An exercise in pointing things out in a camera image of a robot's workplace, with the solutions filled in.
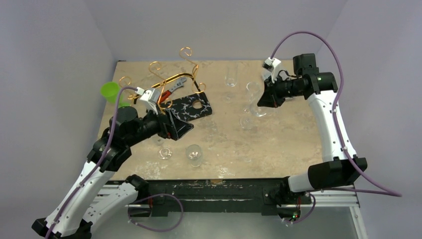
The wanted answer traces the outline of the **short ribbed clear goblet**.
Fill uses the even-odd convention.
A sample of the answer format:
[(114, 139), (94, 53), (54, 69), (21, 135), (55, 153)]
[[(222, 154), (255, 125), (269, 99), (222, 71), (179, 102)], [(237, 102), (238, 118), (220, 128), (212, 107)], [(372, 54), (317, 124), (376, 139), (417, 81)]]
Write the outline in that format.
[(186, 148), (186, 157), (192, 167), (199, 167), (203, 159), (202, 148), (196, 144), (189, 145)]

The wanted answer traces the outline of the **black marbled rack base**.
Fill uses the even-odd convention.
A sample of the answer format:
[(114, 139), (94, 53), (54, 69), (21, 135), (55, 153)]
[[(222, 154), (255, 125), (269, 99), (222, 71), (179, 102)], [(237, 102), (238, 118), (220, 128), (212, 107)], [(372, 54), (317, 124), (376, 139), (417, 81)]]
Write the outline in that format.
[(212, 115), (212, 107), (204, 92), (173, 100), (171, 109), (183, 121), (193, 121)]

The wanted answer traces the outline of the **green plastic wine glass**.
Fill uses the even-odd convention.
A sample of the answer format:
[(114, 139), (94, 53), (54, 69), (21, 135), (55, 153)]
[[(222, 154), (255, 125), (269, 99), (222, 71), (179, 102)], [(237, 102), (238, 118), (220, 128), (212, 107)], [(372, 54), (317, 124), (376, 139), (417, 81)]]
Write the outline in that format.
[(114, 107), (122, 108), (130, 106), (123, 93), (120, 93), (122, 87), (116, 82), (107, 82), (101, 86), (100, 93), (106, 101)]

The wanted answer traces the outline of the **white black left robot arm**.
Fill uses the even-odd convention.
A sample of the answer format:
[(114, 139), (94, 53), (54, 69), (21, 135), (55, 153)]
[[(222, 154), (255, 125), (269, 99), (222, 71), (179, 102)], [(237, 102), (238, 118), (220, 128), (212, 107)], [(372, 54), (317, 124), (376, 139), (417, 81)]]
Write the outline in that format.
[(154, 135), (178, 140), (193, 129), (171, 109), (156, 114), (148, 110), (140, 118), (133, 107), (115, 110), (102, 137), (95, 142), (87, 162), (71, 190), (46, 218), (36, 219), (32, 229), (46, 239), (89, 239), (119, 208), (150, 198), (149, 184), (137, 175), (129, 176), (111, 194), (93, 204), (100, 189), (131, 156), (131, 146)]

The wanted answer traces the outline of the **clear round wine glass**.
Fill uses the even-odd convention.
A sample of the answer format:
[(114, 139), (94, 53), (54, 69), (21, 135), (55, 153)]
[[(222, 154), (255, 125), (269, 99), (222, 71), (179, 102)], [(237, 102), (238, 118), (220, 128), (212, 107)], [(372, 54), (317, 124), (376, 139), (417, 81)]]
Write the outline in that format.
[(257, 82), (249, 82), (246, 84), (246, 97), (248, 102), (242, 107), (243, 116), (239, 123), (242, 129), (251, 130), (255, 127), (255, 118), (267, 116), (269, 113), (257, 105), (262, 96), (261, 86)]

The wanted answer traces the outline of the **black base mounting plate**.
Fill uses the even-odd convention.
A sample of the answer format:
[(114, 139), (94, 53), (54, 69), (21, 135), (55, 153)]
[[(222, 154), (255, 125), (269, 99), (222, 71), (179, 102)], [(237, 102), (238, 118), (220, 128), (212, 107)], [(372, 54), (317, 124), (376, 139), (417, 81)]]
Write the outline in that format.
[(300, 217), (300, 207), (312, 201), (288, 190), (282, 178), (224, 180), (149, 180), (142, 185), (130, 214), (166, 217), (169, 212), (260, 213)]

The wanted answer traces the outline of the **clear stemmed glass near left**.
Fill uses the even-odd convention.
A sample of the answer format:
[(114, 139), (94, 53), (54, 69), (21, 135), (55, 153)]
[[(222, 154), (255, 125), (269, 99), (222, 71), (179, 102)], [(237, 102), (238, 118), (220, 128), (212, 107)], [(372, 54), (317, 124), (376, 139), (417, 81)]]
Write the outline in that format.
[(165, 140), (160, 138), (160, 137), (155, 137), (153, 138), (153, 142), (156, 146), (159, 147), (158, 149), (158, 158), (161, 160), (169, 160), (172, 155), (173, 155), (173, 151), (172, 149), (167, 146), (164, 145)]

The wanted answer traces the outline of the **clear champagne flute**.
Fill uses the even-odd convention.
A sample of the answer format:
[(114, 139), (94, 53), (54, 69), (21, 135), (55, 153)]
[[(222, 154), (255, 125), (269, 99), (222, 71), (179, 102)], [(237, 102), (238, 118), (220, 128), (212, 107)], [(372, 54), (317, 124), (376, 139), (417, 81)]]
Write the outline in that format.
[(230, 61), (225, 68), (224, 84), (226, 92), (223, 94), (223, 101), (230, 104), (234, 99), (234, 88), (238, 82), (238, 65), (234, 61)]

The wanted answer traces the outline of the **red handled adjustable wrench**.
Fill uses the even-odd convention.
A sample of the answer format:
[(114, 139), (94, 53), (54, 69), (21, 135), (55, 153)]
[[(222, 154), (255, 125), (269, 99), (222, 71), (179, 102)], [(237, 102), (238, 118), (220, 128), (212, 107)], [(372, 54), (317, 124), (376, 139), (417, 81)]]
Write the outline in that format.
[(169, 89), (162, 93), (161, 98), (159, 99), (158, 103), (164, 102), (172, 93), (174, 93), (177, 89), (184, 87), (184, 83), (187, 81), (186, 77), (179, 78), (175, 81), (175, 84)]

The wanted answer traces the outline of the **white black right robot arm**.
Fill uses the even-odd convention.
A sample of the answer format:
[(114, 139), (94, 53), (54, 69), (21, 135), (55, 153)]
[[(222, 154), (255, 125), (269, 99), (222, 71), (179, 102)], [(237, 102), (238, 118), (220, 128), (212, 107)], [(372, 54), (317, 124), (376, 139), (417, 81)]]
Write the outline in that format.
[(310, 166), (301, 175), (286, 178), (280, 198), (287, 203), (299, 193), (352, 185), (367, 169), (366, 158), (359, 158), (343, 130), (339, 105), (335, 100), (338, 87), (331, 72), (320, 72), (313, 53), (293, 58), (291, 76), (280, 60), (267, 58), (262, 67), (269, 73), (264, 79), (264, 92), (259, 107), (277, 108), (287, 98), (304, 97), (314, 114), (321, 140), (322, 162)]

